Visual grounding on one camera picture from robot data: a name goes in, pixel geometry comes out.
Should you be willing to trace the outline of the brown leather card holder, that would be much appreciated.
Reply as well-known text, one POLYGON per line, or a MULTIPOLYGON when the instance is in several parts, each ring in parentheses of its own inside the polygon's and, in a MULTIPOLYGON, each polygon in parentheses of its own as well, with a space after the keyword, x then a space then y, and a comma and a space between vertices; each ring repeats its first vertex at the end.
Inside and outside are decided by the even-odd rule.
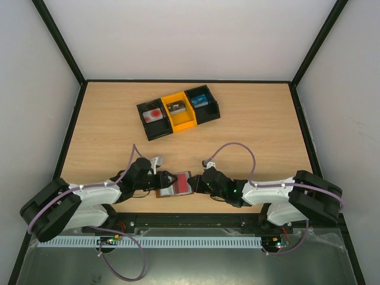
POLYGON ((180 196, 185 196, 185 195, 175 195, 175 193, 174 193, 174 184, 171 187, 169 187, 169 188, 163 188, 163 189, 160 189, 160 190, 156 191, 156 197, 157 198, 180 197, 180 196))

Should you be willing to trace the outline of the red credit card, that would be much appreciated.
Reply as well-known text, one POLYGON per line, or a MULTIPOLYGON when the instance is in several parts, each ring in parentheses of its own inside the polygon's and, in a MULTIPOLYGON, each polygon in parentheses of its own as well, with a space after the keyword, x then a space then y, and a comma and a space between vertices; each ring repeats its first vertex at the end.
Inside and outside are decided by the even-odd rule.
POLYGON ((176 174, 177 181, 174 184, 175 195, 186 195, 191 192, 191 187, 189 186, 187 180, 189 178, 188 172, 182 172, 176 174))

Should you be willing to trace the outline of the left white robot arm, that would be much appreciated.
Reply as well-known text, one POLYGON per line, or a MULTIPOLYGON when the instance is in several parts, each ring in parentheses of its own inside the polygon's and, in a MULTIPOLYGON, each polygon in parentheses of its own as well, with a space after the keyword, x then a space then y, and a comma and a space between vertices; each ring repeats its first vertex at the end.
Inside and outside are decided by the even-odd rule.
POLYGON ((22 206, 20 216, 28 225, 28 233, 40 242, 70 229, 112 229, 117 216, 114 204, 132 198, 137 190, 168 188, 177 181, 170 172, 157 170, 161 162, 161 157, 140 157, 115 177, 88 185, 56 178, 22 206))

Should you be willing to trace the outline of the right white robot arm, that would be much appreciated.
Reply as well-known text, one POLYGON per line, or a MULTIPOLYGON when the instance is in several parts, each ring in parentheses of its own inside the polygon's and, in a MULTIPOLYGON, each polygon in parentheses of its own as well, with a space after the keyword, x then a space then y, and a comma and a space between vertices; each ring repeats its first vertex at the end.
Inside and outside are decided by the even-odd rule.
POLYGON ((334 227, 343 206, 340 187, 305 170, 283 180, 250 182, 232 180, 211 167, 189 178, 188 183, 194 192, 221 198, 237 208, 261 204, 264 214, 259 226, 267 233, 304 220, 334 227))

